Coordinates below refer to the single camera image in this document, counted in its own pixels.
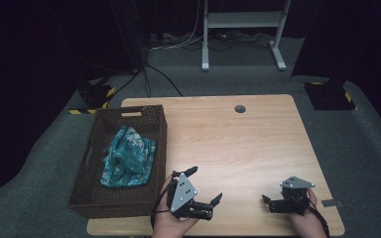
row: white metal shelf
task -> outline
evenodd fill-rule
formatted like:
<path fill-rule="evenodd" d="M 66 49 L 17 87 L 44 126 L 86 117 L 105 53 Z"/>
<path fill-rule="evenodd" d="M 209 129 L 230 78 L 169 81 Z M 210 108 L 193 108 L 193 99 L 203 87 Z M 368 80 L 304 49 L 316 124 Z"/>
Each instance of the white metal shelf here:
<path fill-rule="evenodd" d="M 209 28 L 278 27 L 281 12 L 209 13 Z"/>
<path fill-rule="evenodd" d="M 271 51 L 279 70 L 286 70 L 278 45 L 286 24 L 291 0 L 286 0 L 280 12 L 224 12 L 208 13 L 208 0 L 204 2 L 202 71 L 209 70 L 208 29 L 210 28 L 261 28 L 275 27 L 275 40 L 270 41 Z"/>

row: gray carpet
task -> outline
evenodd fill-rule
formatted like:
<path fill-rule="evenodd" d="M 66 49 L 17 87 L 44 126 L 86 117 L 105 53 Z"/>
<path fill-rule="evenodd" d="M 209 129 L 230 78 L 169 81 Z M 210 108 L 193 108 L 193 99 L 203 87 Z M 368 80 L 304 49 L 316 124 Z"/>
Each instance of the gray carpet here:
<path fill-rule="evenodd" d="M 353 83 L 344 88 L 357 105 L 353 111 L 315 111 L 304 81 L 290 78 L 303 39 L 284 38 L 280 45 L 287 64 L 278 71 L 266 42 L 237 44 L 209 53 L 210 70 L 200 70 L 201 51 L 152 51 L 148 63 L 165 73 L 184 96 L 290 94 L 294 97 L 317 159 L 339 208 L 344 238 L 381 237 L 381 118 Z M 214 49 L 228 43 L 211 42 Z M 151 96 L 179 96 L 168 80 L 146 67 Z M 119 74 L 108 84 L 119 88 L 131 75 Z M 116 94 L 110 107 L 130 97 L 147 97 L 141 72 Z M 87 220 L 66 208 L 92 115 L 69 115 L 70 107 L 84 106 L 76 93 L 53 125 L 36 143 L 20 173 L 0 188 L 0 238 L 95 237 L 85 230 Z"/>

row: blue cloth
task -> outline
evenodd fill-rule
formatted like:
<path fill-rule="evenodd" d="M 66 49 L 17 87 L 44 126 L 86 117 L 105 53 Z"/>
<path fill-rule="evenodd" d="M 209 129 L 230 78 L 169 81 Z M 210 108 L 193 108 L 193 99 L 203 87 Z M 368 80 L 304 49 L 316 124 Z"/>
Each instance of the blue cloth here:
<path fill-rule="evenodd" d="M 142 138 L 133 127 L 122 126 L 106 150 L 100 183 L 108 187 L 147 183 L 155 151 L 154 140 Z"/>

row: metal bracket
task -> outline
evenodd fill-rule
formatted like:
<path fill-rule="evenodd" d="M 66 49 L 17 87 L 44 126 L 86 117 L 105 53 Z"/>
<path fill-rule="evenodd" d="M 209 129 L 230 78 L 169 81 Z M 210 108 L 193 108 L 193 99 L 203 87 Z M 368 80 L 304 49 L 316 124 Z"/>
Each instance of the metal bracket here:
<path fill-rule="evenodd" d="M 301 178 L 291 176 L 287 178 L 286 180 L 282 181 L 280 183 L 280 186 L 287 187 L 287 188 L 307 188 L 307 187 L 315 187 L 316 185 L 312 182 L 303 180 Z"/>
<path fill-rule="evenodd" d="M 181 208 L 188 201 L 193 199 L 197 195 L 196 189 L 193 187 L 191 182 L 185 173 L 181 173 L 179 176 L 178 186 L 175 191 L 175 197 L 172 201 L 172 206 L 170 211 L 175 212 Z"/>

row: black wall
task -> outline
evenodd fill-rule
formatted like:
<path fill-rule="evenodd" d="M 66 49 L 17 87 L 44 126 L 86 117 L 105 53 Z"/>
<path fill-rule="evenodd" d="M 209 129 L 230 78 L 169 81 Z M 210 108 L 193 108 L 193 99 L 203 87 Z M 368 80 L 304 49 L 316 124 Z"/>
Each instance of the black wall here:
<path fill-rule="evenodd" d="M 43 1 L 0 1 L 0 186 L 74 93 L 68 61 Z"/>
<path fill-rule="evenodd" d="M 322 0 L 293 75 L 352 81 L 381 116 L 381 1 Z"/>

